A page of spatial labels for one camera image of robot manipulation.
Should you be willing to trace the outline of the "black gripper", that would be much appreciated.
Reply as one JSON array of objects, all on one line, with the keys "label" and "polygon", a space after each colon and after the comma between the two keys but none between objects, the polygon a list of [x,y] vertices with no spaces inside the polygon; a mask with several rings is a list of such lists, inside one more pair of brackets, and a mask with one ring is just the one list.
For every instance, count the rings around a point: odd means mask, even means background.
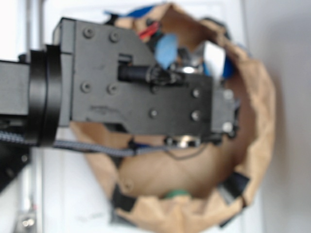
[{"label": "black gripper", "polygon": [[63,18],[53,43],[61,51],[60,126],[97,122],[111,131],[212,143],[235,137],[233,92],[202,72],[162,68],[132,30]]}]

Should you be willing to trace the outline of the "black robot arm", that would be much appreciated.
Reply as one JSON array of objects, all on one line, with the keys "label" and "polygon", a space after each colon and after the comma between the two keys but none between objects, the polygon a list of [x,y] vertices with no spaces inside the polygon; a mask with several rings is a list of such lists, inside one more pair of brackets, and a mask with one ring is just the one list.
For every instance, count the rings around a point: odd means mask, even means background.
[{"label": "black robot arm", "polygon": [[[53,44],[0,63],[0,187],[28,164],[32,147],[103,152],[125,158],[154,151],[219,144],[234,137],[233,92],[185,48],[169,44],[181,64],[156,57],[166,36],[63,18]],[[95,122],[113,132],[163,135],[162,146],[126,149],[62,141],[59,127]]]}]

